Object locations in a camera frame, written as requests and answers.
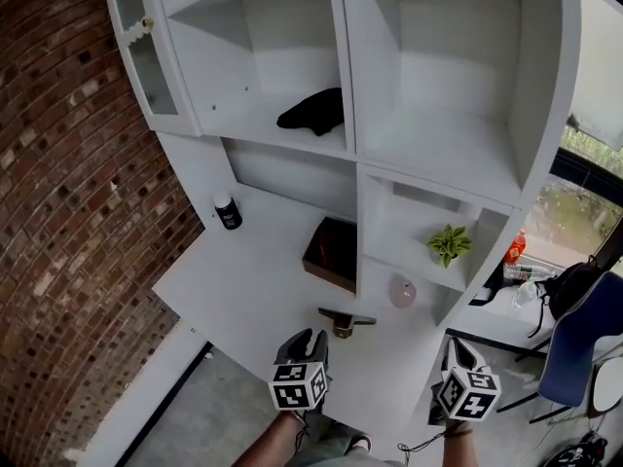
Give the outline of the glass cabinet door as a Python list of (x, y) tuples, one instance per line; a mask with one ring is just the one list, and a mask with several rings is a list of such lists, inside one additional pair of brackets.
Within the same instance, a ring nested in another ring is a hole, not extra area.
[(123, 64), (149, 128), (199, 136), (162, 0), (106, 1)]

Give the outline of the dark metal bracket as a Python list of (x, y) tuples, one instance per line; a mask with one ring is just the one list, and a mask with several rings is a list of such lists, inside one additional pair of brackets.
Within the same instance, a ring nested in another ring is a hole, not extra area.
[(339, 339), (348, 339), (352, 336), (356, 325), (374, 326), (377, 324), (375, 317), (342, 312), (329, 308), (320, 307), (318, 313), (333, 321), (333, 334)]

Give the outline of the black bottle with white cap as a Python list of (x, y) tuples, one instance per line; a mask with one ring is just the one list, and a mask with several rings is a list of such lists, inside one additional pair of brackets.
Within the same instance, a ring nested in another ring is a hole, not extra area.
[(240, 227), (242, 224), (242, 217), (234, 198), (229, 192), (219, 191), (215, 193), (212, 196), (212, 201), (217, 215), (228, 231)]

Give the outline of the person's grey shorts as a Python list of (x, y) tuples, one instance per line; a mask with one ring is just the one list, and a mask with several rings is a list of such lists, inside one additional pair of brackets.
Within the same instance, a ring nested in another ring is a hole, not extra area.
[(315, 443), (295, 452), (284, 467), (407, 467), (404, 462), (375, 457), (372, 447), (369, 454), (345, 455), (350, 440), (361, 434), (367, 435), (333, 420)]

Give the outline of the brown wooden box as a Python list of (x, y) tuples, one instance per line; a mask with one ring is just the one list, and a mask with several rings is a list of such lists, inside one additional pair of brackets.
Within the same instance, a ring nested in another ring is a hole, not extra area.
[(304, 270), (356, 294), (357, 226), (332, 217), (322, 219), (302, 259)]

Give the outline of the white desk with hutch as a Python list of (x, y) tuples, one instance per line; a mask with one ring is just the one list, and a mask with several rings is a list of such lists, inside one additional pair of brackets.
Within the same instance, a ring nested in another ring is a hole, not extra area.
[[(269, 378), (277, 347), (333, 332), (320, 307), (375, 317), (333, 340), (330, 416), (400, 432), (446, 329), (494, 271), (557, 151), (578, 69), (580, 0), (162, 0), (201, 129), (155, 131), (204, 230), (157, 295)], [(320, 137), (279, 115), (341, 88)], [(227, 191), (228, 231), (212, 196)], [(323, 218), (357, 226), (356, 294), (304, 270)], [(471, 250), (445, 269), (447, 224)], [(402, 274), (417, 297), (389, 300)]]

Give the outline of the small potted plant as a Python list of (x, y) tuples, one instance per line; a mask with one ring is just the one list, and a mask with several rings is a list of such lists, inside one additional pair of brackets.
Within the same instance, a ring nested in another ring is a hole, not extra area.
[(450, 224), (437, 231), (426, 244), (432, 252), (433, 259), (445, 269), (454, 259), (470, 251), (471, 246), (472, 241), (466, 235), (466, 227), (453, 228)]

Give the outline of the green label plastic bottle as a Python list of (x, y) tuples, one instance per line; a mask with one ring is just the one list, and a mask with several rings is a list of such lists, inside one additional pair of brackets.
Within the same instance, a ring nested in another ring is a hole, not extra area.
[(539, 265), (526, 265), (519, 263), (504, 263), (502, 273), (505, 280), (520, 282), (544, 281), (556, 276), (556, 272), (553, 269)]

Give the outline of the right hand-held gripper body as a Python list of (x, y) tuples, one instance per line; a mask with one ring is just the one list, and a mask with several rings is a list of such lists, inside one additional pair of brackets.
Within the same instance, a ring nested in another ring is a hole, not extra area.
[(432, 386), (429, 425), (447, 419), (481, 422), (501, 396), (501, 384), (489, 366), (476, 370), (452, 367), (441, 372), (442, 381)]

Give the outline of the person's left forearm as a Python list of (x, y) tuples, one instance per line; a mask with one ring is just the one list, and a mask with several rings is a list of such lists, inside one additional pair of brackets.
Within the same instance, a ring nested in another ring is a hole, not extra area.
[(303, 428), (303, 421), (294, 413), (279, 413), (233, 467), (284, 467), (294, 454), (297, 436)]

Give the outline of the frosted window panel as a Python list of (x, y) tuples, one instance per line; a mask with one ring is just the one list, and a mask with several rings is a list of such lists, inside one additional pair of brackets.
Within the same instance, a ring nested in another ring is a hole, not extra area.
[(623, 5), (581, 0), (580, 56), (571, 104), (577, 127), (623, 149)]

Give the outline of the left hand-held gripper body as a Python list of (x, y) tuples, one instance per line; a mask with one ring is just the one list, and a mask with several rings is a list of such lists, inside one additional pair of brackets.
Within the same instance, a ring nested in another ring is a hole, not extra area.
[(275, 408), (302, 414), (321, 407), (329, 390), (327, 370), (327, 351), (305, 359), (280, 351), (268, 382)]

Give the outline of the red bottle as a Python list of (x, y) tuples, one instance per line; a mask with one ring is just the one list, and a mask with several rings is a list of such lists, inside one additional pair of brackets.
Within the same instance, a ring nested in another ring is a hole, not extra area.
[(515, 264), (522, 256), (526, 245), (526, 231), (524, 229), (520, 229), (504, 254), (503, 262), (506, 264)]

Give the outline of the black cloth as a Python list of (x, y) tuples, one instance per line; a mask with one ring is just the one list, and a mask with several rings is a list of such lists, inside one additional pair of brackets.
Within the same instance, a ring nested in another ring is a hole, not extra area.
[(278, 116), (276, 125), (284, 129), (309, 129), (320, 137), (345, 122), (341, 88), (315, 93)]

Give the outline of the person's right forearm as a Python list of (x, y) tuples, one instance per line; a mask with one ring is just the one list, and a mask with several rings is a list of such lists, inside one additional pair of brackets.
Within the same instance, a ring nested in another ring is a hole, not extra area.
[(478, 467), (473, 427), (469, 422), (446, 421), (442, 467)]

